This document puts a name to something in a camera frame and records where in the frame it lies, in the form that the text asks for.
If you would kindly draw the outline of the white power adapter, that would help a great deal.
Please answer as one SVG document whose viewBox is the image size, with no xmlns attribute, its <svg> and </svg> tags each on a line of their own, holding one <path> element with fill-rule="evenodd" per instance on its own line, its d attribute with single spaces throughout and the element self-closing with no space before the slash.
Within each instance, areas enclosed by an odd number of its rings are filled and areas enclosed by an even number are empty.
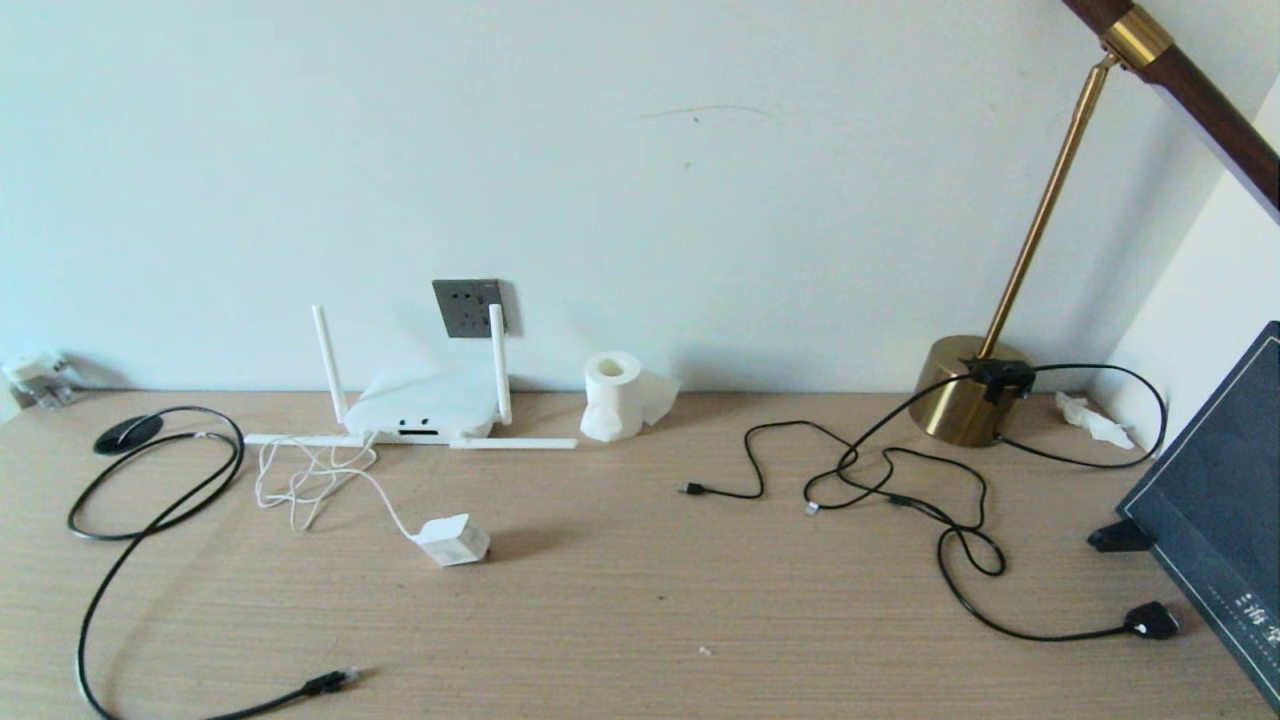
<svg viewBox="0 0 1280 720">
<path fill-rule="evenodd" d="M 492 547 L 490 536 L 474 524 L 468 512 L 426 521 L 410 538 L 440 568 L 480 562 Z"/>
</svg>

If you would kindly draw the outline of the white router with antennas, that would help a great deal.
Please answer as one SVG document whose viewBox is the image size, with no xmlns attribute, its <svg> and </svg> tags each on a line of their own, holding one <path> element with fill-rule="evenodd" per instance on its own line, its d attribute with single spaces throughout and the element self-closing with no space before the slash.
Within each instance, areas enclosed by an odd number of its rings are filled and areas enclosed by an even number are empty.
<svg viewBox="0 0 1280 720">
<path fill-rule="evenodd" d="M 493 360 L 471 372 L 378 377 L 355 401 L 340 388 L 335 352 L 320 305 L 312 307 L 335 419 L 342 436 L 248 434 L 247 445 L 292 442 L 303 447 L 361 448 L 371 445 L 444 445 L 465 450 L 573 450 L 572 438 L 493 438 L 513 421 L 506 359 L 506 320 L 499 304 L 486 306 Z"/>
</svg>

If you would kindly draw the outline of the white toilet paper roll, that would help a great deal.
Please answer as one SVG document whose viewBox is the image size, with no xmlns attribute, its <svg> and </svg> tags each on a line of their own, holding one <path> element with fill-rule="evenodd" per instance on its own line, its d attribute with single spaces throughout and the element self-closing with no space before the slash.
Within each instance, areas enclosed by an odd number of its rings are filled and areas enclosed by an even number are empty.
<svg viewBox="0 0 1280 720">
<path fill-rule="evenodd" d="M 675 406 L 681 384 L 646 369 L 625 351 L 589 357 L 584 368 L 588 406 L 580 430 L 590 439 L 616 442 L 655 425 Z"/>
</svg>

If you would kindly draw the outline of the brass and wood desk lamp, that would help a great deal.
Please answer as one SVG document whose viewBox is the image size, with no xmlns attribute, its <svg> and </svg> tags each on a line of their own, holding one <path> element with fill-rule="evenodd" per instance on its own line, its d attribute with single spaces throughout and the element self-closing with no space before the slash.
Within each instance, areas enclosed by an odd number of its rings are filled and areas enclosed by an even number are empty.
<svg viewBox="0 0 1280 720">
<path fill-rule="evenodd" d="M 1002 345 L 1001 334 L 1112 68 L 1121 67 L 1162 91 L 1204 133 L 1208 146 L 1261 206 L 1280 220 L 1280 154 L 1180 49 L 1162 23 L 1139 0 L 1061 1 L 1096 35 L 1103 56 L 1085 77 L 1062 146 L 987 332 L 937 340 L 908 406 L 910 418 L 922 430 L 956 446 L 987 447 L 1004 442 L 1002 430 L 1021 400 L 1006 395 L 997 405 L 984 402 L 983 387 L 969 378 L 965 361 L 992 357 L 1030 365 L 1024 354 Z"/>
</svg>

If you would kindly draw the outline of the black clip on lamp base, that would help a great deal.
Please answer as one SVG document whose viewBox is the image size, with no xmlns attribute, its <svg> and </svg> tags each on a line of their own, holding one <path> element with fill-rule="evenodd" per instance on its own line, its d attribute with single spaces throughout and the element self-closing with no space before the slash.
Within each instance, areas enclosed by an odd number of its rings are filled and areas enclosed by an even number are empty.
<svg viewBox="0 0 1280 720">
<path fill-rule="evenodd" d="M 984 402 L 997 405 L 1006 395 L 1025 397 L 1037 379 L 1037 370 L 1027 361 L 974 357 L 965 361 L 968 375 L 983 387 Z"/>
</svg>

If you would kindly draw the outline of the crumpled white tissue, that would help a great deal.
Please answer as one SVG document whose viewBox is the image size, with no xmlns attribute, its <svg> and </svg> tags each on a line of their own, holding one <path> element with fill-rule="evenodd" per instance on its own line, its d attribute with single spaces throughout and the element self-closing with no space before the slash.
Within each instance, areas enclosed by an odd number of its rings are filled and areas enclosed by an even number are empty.
<svg viewBox="0 0 1280 720">
<path fill-rule="evenodd" d="M 1087 397 L 1057 392 L 1053 395 L 1053 401 L 1062 419 L 1069 425 L 1088 432 L 1092 439 L 1124 450 L 1137 446 L 1124 425 L 1096 411 Z"/>
</svg>

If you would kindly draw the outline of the black round desk grommet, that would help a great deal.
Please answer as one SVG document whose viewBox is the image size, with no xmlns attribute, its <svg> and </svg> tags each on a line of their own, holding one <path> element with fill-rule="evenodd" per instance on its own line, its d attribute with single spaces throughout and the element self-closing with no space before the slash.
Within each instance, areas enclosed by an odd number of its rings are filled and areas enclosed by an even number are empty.
<svg viewBox="0 0 1280 720">
<path fill-rule="evenodd" d="M 99 436 L 92 451 L 99 456 L 114 457 L 133 452 L 156 439 L 164 428 L 161 416 L 132 416 L 116 423 Z"/>
</svg>

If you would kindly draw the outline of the dark blue board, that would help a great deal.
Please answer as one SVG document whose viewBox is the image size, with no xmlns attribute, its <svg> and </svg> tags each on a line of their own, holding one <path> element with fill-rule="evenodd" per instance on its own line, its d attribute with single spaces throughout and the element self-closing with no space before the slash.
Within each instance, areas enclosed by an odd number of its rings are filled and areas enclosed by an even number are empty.
<svg viewBox="0 0 1280 720">
<path fill-rule="evenodd" d="M 1280 720 L 1280 322 L 1270 322 L 1116 512 Z"/>
</svg>

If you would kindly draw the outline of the clear plastic item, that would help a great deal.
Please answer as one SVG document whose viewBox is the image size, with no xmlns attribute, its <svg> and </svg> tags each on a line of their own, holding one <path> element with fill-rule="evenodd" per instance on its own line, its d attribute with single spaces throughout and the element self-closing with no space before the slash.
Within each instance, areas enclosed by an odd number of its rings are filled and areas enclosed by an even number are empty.
<svg viewBox="0 0 1280 720">
<path fill-rule="evenodd" d="M 0 374 L 24 398 L 44 409 L 65 407 L 76 401 L 67 372 L 70 364 L 60 354 L 28 354 L 0 363 Z"/>
</svg>

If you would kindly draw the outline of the grey wall socket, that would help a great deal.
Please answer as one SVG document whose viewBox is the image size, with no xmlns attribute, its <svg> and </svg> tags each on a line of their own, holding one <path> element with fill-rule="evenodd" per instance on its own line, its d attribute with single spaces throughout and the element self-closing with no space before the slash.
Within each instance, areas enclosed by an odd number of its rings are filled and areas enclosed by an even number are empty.
<svg viewBox="0 0 1280 720">
<path fill-rule="evenodd" d="M 490 306 L 499 307 L 506 332 L 513 329 L 513 323 L 506 313 L 499 279 L 434 279 L 431 288 L 445 333 L 451 338 L 489 338 L 492 336 Z"/>
</svg>

